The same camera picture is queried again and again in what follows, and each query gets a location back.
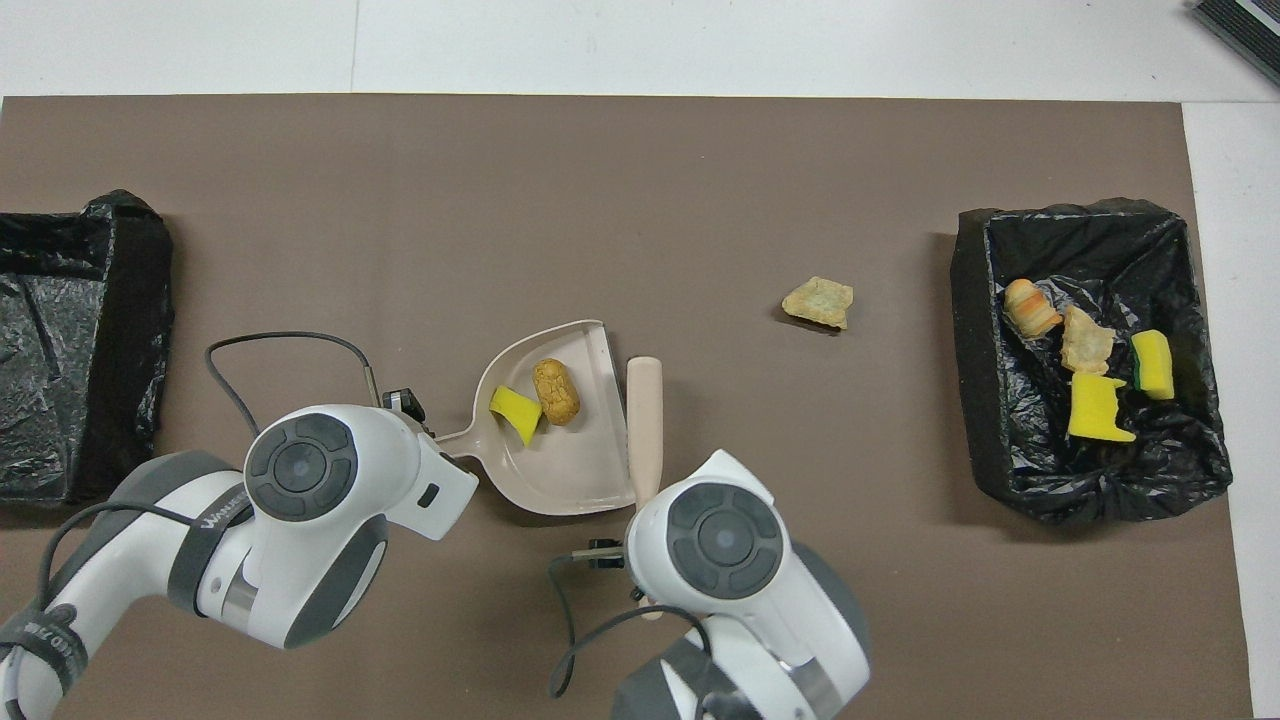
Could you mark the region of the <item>pale bread chunk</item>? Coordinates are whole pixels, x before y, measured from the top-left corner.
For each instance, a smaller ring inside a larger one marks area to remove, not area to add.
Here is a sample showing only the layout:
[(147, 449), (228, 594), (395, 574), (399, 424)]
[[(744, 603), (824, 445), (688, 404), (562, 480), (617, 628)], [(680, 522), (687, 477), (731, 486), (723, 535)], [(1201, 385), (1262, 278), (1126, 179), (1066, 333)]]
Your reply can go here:
[(791, 318), (810, 322), (833, 331), (849, 328), (849, 311), (854, 302), (854, 287), (820, 275), (813, 275), (781, 301), (781, 309)]
[(1098, 325), (1076, 305), (1064, 315), (1061, 365), (1071, 373), (1106, 375), (1116, 341), (1116, 331)]

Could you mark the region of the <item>bin lined with black bag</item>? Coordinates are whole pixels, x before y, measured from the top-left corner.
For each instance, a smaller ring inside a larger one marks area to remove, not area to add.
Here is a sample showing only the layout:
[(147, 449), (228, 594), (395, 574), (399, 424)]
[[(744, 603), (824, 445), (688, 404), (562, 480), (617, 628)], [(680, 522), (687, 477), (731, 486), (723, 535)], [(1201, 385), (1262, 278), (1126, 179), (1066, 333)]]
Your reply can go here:
[[(1062, 332), (1024, 340), (1004, 313), (1016, 278), (1059, 313), (1076, 305), (1116, 331), (1107, 377), (1124, 380), (1117, 425), (1135, 442), (1068, 433)], [(1175, 518), (1234, 480), (1207, 314), (1187, 222), (1146, 200), (960, 215), (950, 268), (959, 393), (975, 484), (1047, 524)], [(1175, 398), (1134, 383), (1130, 337), (1156, 329), (1172, 352)]]
[(174, 242), (115, 190), (0, 213), (0, 503), (81, 503), (154, 455), (175, 313)]

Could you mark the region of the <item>brown oval bread roll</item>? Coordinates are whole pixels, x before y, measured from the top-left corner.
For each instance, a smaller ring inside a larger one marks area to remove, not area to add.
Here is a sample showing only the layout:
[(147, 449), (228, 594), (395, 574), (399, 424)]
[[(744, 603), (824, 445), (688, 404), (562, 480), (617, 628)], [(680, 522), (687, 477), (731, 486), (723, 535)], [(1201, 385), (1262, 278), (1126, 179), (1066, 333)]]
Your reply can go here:
[(581, 398), (570, 369), (556, 357), (532, 368), (532, 384), (543, 414), (554, 427), (567, 427), (581, 413)]

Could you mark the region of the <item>dark grey ridged device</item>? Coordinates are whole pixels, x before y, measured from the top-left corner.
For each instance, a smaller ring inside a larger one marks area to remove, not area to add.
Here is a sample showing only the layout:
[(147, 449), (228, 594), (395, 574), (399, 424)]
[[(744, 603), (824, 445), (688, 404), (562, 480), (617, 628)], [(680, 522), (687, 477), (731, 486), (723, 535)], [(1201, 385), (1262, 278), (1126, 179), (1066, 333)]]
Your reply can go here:
[(1280, 0), (1189, 0), (1189, 12), (1280, 88)]

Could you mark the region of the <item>brown table mat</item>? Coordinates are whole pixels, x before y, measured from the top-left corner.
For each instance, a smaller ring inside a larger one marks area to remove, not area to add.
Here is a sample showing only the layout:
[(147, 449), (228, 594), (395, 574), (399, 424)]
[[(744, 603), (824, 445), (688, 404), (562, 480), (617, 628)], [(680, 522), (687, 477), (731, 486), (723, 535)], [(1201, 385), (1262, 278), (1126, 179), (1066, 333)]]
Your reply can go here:
[[(480, 96), (10, 97), (0, 211), (142, 197), (175, 241), (157, 451), (241, 462), (214, 341), (338, 334), (428, 423), (490, 359), (603, 320), (666, 368), (666, 479), (726, 448), (852, 587), (849, 720), (1245, 717), (1229, 506), (1047, 527), (984, 496), (957, 396), (961, 211), (1147, 199), (1196, 220), (1161, 104)], [(849, 328), (791, 318), (813, 275)]]

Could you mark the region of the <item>beige hand brush black bristles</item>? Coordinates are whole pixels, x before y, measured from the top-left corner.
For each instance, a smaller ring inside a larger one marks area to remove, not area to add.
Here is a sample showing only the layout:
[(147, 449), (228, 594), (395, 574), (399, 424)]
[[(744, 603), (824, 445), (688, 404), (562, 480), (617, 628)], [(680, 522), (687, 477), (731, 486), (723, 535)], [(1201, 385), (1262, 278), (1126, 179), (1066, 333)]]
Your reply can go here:
[(636, 514), (662, 484), (664, 470), (663, 366), (658, 357), (631, 357), (626, 368), (626, 425), (628, 477)]

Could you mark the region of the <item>beige plastic dustpan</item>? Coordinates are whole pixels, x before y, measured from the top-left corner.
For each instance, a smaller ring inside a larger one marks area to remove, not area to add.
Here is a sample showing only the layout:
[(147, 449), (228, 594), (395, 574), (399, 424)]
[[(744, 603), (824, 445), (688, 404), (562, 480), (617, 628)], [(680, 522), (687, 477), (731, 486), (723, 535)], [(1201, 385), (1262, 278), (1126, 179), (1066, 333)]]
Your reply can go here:
[[(489, 402), (502, 386), (534, 398), (532, 369), (548, 357), (567, 366), (581, 409), (564, 427), (539, 421), (525, 443)], [(438, 436), (436, 445), (452, 457), (476, 459), (493, 486), (530, 512), (568, 516), (634, 505), (625, 404), (604, 323), (556, 325), (495, 355), (477, 383), (468, 427)]]

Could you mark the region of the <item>large yellow sponge piece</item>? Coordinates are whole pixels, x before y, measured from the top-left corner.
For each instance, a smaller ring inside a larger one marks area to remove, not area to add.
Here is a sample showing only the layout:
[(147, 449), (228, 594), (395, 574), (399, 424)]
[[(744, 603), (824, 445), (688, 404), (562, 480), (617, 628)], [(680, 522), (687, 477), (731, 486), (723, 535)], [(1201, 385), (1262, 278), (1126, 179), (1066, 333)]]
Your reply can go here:
[(1124, 380), (1092, 373), (1073, 373), (1068, 433), (1078, 438), (1130, 443), (1137, 434), (1117, 425), (1117, 392)]

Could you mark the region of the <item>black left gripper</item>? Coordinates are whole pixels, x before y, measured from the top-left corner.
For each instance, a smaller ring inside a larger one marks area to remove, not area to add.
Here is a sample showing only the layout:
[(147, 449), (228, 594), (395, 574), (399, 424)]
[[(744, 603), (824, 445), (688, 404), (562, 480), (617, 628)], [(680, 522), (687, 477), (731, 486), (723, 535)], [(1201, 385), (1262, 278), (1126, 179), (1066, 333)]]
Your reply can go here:
[(410, 434), (435, 439), (435, 433), (426, 424), (425, 409), (411, 388), (383, 392), (381, 407)]

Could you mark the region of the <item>green and yellow sponge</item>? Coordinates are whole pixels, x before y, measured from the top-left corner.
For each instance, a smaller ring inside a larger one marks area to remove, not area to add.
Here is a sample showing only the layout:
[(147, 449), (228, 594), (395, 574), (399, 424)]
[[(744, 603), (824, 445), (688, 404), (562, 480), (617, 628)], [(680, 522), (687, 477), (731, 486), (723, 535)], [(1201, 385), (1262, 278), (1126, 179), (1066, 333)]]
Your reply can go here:
[(1172, 352), (1169, 338), (1156, 329), (1137, 332), (1130, 337), (1134, 354), (1134, 383), (1148, 398), (1175, 398)]

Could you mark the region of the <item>small yellow sponge piece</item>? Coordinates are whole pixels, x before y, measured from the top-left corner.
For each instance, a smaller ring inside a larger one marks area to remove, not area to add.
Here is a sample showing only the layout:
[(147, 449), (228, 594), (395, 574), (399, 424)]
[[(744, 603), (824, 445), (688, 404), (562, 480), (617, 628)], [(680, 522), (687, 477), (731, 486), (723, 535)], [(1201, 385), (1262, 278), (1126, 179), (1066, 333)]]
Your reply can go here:
[(489, 401), (489, 410), (515, 429), (522, 446), (531, 445), (543, 416), (539, 401), (521, 395), (508, 386), (497, 386)]

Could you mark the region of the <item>striped orange croissant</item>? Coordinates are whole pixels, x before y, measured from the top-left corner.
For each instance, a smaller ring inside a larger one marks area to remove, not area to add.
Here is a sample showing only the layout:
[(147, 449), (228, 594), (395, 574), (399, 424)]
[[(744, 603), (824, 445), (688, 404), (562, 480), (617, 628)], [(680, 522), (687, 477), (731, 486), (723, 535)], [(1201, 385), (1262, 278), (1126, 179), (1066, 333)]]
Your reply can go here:
[(1064, 323), (1048, 296), (1027, 278), (1005, 288), (1004, 313), (1024, 340), (1039, 340)]

